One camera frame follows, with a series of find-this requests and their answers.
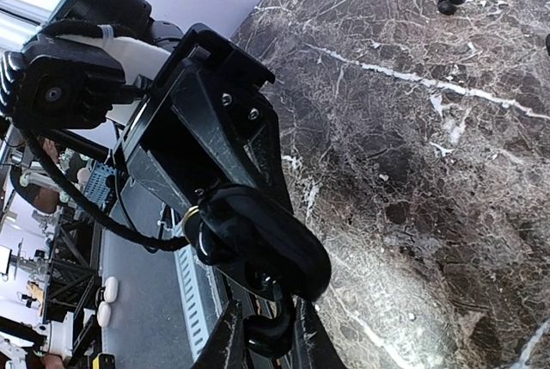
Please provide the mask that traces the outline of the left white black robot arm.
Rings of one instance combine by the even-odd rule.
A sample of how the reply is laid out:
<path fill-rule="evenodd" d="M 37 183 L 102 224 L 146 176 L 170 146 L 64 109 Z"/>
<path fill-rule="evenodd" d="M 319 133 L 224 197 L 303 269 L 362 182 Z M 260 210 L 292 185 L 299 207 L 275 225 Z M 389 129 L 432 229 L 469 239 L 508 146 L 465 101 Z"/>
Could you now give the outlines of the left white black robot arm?
<path fill-rule="evenodd" d="M 156 20 L 146 0 L 61 0 L 37 33 L 1 57 L 1 114 L 48 135 L 117 120 L 113 161 L 179 212 L 223 201 L 291 212 L 274 75 L 202 23 Z"/>

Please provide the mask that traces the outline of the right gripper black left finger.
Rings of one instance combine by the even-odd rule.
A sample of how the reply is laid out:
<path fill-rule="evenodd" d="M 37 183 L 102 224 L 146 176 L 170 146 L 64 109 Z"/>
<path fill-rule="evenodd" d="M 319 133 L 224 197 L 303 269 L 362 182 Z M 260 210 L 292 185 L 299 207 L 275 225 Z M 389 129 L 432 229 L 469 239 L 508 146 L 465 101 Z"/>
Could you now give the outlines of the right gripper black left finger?
<path fill-rule="evenodd" d="M 201 367 L 241 368 L 245 354 L 242 306 L 230 300 L 201 353 Z"/>

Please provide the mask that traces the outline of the black earbud centre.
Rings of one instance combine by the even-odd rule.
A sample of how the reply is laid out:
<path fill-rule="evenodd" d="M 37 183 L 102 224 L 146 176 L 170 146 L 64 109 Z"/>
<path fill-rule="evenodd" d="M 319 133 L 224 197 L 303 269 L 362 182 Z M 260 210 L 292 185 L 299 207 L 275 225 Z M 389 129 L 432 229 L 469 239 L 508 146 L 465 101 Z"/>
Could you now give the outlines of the black earbud centre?
<path fill-rule="evenodd" d="M 464 0 L 438 0 L 437 10 L 443 15 L 453 15 Z"/>

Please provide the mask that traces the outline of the white capsule case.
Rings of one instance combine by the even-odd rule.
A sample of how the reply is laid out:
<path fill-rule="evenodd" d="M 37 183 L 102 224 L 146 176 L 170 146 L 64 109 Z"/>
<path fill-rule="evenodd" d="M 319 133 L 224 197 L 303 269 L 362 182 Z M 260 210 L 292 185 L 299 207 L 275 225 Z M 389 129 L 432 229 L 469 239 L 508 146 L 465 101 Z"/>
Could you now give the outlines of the white capsule case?
<path fill-rule="evenodd" d="M 114 276 L 110 276 L 105 280 L 102 289 L 103 300 L 108 304 L 114 303 L 119 293 L 119 281 Z"/>
<path fill-rule="evenodd" d="M 111 315 L 112 315 L 111 305 L 106 301 L 100 302 L 96 311 L 96 319 L 97 319 L 97 323 L 101 328 L 106 328 L 108 326 L 111 319 Z"/>

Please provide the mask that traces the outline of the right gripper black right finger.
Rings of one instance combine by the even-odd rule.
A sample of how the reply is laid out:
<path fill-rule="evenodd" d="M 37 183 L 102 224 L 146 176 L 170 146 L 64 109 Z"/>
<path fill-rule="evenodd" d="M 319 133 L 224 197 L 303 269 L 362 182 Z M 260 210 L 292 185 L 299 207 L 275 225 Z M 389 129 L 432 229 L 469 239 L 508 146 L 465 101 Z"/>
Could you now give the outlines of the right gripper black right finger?
<path fill-rule="evenodd" d="M 297 369 L 346 369 L 313 304 L 296 300 L 296 321 L 291 367 Z"/>

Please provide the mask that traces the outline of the small black earbud right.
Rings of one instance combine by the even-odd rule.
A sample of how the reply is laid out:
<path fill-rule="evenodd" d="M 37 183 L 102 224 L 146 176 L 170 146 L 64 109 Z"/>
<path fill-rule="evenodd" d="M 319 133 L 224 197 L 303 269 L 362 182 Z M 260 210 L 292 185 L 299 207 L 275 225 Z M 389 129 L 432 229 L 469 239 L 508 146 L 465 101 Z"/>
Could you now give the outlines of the small black earbud right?
<path fill-rule="evenodd" d="M 273 286 L 278 313 L 274 318 L 250 316 L 243 320 L 246 346 L 268 359 L 279 359 L 292 348 L 296 307 L 290 293 L 279 283 Z"/>

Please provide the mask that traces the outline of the black round charging case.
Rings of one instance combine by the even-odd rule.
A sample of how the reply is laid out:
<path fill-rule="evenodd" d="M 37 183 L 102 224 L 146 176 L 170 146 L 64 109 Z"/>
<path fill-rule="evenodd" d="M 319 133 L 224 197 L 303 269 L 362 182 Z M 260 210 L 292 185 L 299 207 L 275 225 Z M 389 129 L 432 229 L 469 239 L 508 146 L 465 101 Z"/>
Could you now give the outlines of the black round charging case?
<path fill-rule="evenodd" d="M 332 266 L 302 222 L 261 191 L 229 184 L 199 198 L 183 218 L 183 230 L 199 259 L 263 298 L 273 300 L 254 274 L 315 302 L 327 289 Z"/>

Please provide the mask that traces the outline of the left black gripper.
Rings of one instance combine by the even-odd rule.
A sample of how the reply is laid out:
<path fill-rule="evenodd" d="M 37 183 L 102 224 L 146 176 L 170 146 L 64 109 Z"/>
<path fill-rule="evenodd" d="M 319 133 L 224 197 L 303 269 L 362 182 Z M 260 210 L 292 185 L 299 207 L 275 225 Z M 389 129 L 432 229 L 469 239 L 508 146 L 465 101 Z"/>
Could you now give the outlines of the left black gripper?
<path fill-rule="evenodd" d="M 211 28 L 191 26 L 138 102 L 117 143 L 118 164 L 181 215 L 203 192 L 229 184 L 292 212 L 278 116 L 260 92 L 273 80 Z"/>

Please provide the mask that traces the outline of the white capsule case upper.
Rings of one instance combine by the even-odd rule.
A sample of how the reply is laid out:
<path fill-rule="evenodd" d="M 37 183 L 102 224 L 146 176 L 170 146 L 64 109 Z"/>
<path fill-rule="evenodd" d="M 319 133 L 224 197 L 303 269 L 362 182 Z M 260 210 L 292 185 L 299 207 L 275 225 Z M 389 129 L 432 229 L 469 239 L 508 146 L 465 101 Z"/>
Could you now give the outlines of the white capsule case upper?
<path fill-rule="evenodd" d="M 103 300 L 108 304 L 114 303 L 119 293 L 119 281 L 114 276 L 110 276 L 105 280 L 102 289 Z"/>

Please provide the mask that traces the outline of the white capsule case lower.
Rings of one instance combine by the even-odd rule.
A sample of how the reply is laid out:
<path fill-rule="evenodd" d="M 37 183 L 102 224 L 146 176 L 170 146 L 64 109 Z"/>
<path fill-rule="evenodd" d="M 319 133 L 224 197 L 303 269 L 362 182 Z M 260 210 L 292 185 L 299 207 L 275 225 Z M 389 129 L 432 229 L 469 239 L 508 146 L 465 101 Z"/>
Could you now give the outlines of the white capsule case lower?
<path fill-rule="evenodd" d="M 97 319 L 97 323 L 101 328 L 106 328 L 108 326 L 111 319 L 111 315 L 112 315 L 111 305 L 106 301 L 100 302 L 96 311 L 96 319 Z"/>

